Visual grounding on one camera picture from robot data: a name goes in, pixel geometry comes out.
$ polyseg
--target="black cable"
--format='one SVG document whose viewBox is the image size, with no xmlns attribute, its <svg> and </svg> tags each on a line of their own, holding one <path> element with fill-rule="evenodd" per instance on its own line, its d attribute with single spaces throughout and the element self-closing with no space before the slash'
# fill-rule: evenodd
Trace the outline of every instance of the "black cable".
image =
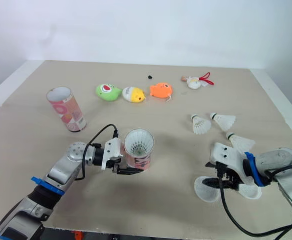
<svg viewBox="0 0 292 240">
<path fill-rule="evenodd" d="M 273 230 L 270 230 L 270 231 L 262 232 L 262 233 L 252 233 L 252 232 L 249 232 L 246 229 L 244 229 L 241 225 L 239 225 L 239 223 L 236 222 L 236 220 L 233 218 L 233 216 L 231 215 L 230 211 L 228 210 L 227 203 L 226 203 L 226 200 L 225 200 L 224 188 L 223 188 L 223 185 L 222 185 L 222 177 L 218 177 L 218 179 L 219 179 L 219 188 L 220 188 L 220 195 L 221 195 L 222 205 L 224 206 L 224 209 L 225 209 L 228 217 L 230 218 L 230 220 L 244 234 L 247 234 L 247 235 L 249 235 L 251 237 L 260 238 L 260 237 L 265 237 L 265 236 L 268 236 L 268 235 L 272 235 L 272 234 L 275 234 L 275 233 L 279 233 L 279 232 L 282 232 L 282 231 L 285 231 L 285 230 L 292 229 L 292 225 L 282 226 L 282 227 L 279 227 L 279 228 L 276 228 L 276 229 L 273 229 Z"/>
<path fill-rule="evenodd" d="M 288 170 L 288 169 L 292 169 L 292 165 L 284 166 L 284 167 L 276 169 L 275 171 L 273 171 L 269 174 L 269 180 L 272 181 L 276 174 L 283 172 L 285 170 Z"/>
<path fill-rule="evenodd" d="M 106 128 L 110 127 L 110 126 L 113 126 L 114 127 L 114 134 L 112 136 L 112 138 L 117 138 L 118 137 L 118 130 L 117 130 L 117 127 L 114 125 L 114 124 L 108 124 L 106 126 L 104 126 L 86 145 L 85 147 L 85 150 L 84 150 L 84 153 L 82 155 L 82 177 L 78 177 L 75 179 L 75 181 L 79 181 L 79 180 L 82 180 L 82 179 L 85 179 L 85 176 L 86 176 L 86 173 L 85 173 L 85 159 L 86 159 L 86 153 L 87 153 L 87 150 L 88 150 L 88 147 L 89 145 L 97 138 L 97 136 L 99 136 L 100 133 L 102 133 Z"/>
<path fill-rule="evenodd" d="M 281 234 L 279 234 L 274 240 L 279 240 L 281 239 L 287 232 L 289 232 L 290 229 L 287 229 L 283 231 Z"/>
</svg>

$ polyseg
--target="small white toy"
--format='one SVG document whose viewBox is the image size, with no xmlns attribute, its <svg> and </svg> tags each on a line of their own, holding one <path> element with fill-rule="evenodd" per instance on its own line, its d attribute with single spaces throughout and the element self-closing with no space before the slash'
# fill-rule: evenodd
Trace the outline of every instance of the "small white toy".
<svg viewBox="0 0 292 240">
<path fill-rule="evenodd" d="M 214 85 L 212 81 L 209 81 L 208 78 L 210 76 L 210 72 L 207 72 L 204 76 L 182 76 L 181 80 L 183 82 L 187 82 L 187 85 L 190 89 L 198 89 L 200 86 Z"/>
<path fill-rule="evenodd" d="M 145 98 L 144 92 L 137 87 L 129 86 L 122 90 L 122 96 L 131 103 L 141 103 Z"/>
<path fill-rule="evenodd" d="M 254 140 L 250 140 L 241 136 L 237 136 L 233 132 L 226 133 L 226 138 L 230 140 L 232 146 L 237 149 L 241 154 L 250 151 L 250 149 L 255 145 Z"/>
<path fill-rule="evenodd" d="M 211 128 L 211 122 L 197 114 L 191 116 L 192 120 L 192 130 L 195 134 L 205 134 Z"/>
<path fill-rule="evenodd" d="M 210 114 L 210 118 L 214 120 L 223 131 L 230 129 L 236 120 L 236 116 L 220 115 L 215 112 Z"/>
</svg>

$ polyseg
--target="table edge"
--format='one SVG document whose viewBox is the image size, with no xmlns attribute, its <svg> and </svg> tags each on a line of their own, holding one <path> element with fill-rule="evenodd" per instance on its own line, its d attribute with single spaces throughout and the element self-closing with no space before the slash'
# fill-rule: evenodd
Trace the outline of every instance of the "table edge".
<svg viewBox="0 0 292 240">
<path fill-rule="evenodd" d="M 0 107 L 43 62 L 44 60 L 26 61 L 0 84 Z"/>
<path fill-rule="evenodd" d="M 282 93 L 270 76 L 262 69 L 250 69 L 261 87 L 265 90 L 271 101 L 274 103 L 285 122 L 292 130 L 292 104 Z"/>
</svg>

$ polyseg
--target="green plush toy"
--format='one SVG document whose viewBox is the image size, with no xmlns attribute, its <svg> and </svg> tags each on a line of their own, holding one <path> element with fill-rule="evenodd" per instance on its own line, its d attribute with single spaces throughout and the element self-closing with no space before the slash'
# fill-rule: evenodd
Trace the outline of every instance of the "green plush toy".
<svg viewBox="0 0 292 240">
<path fill-rule="evenodd" d="M 100 84 L 96 87 L 96 94 L 103 100 L 114 101 L 121 94 L 122 89 L 111 84 Z"/>
</svg>

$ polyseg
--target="beige table surface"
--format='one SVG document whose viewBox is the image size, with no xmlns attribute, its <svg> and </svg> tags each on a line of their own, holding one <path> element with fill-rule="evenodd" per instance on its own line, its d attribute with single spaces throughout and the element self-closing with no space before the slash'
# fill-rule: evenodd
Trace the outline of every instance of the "beige table surface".
<svg viewBox="0 0 292 240">
<path fill-rule="evenodd" d="M 182 75 L 207 71 L 215 86 L 191 90 L 180 81 Z M 170 102 L 149 96 L 149 86 L 158 82 L 172 84 Z M 103 101 L 94 94 L 101 83 L 140 87 L 147 100 Z M 47 91 L 57 86 L 72 89 L 88 122 L 83 132 L 67 131 L 47 102 Z M 150 169 L 124 176 L 87 167 L 86 179 L 73 183 L 45 226 L 177 239 L 251 239 L 230 222 L 221 201 L 203 202 L 193 190 L 196 177 L 216 175 L 204 167 L 212 144 L 230 144 L 215 123 L 205 135 L 192 133 L 190 114 L 208 118 L 210 112 L 236 115 L 231 130 L 254 139 L 255 154 L 292 148 L 290 128 L 247 69 L 45 61 L 0 107 L 0 219 L 36 186 L 30 178 L 48 172 L 70 143 L 87 142 L 114 123 L 121 138 L 136 127 L 153 133 Z M 106 131 L 98 142 L 111 134 Z M 237 221 L 251 232 L 290 224 L 292 209 L 277 185 L 262 191 L 260 199 L 248 200 L 226 190 Z M 292 231 L 286 239 L 292 239 Z"/>
</svg>

